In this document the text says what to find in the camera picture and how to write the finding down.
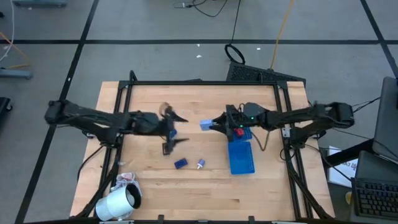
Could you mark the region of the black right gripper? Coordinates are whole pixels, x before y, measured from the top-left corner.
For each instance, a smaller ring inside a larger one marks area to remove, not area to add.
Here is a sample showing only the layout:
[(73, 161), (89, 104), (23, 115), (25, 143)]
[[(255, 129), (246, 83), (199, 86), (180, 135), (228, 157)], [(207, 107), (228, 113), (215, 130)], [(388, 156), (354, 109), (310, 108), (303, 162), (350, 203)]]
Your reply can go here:
[(211, 129), (226, 134), (229, 142), (233, 142), (235, 138), (242, 139), (245, 135), (243, 114), (234, 105), (226, 105), (226, 112), (212, 121), (214, 123), (226, 122), (226, 124), (214, 124)]

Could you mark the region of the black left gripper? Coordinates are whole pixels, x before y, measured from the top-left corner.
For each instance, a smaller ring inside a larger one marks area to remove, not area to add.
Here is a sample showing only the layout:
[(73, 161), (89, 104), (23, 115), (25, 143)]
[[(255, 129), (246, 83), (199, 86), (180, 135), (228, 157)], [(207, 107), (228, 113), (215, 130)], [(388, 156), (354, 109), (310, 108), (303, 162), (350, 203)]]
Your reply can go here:
[(177, 115), (171, 106), (161, 106), (159, 114), (161, 116), (161, 120), (159, 122), (159, 135), (165, 138), (165, 142), (162, 145), (162, 153), (163, 155), (169, 155), (173, 151), (174, 146), (178, 143), (188, 141), (188, 138), (173, 139), (172, 133), (174, 131), (174, 121), (187, 120)]

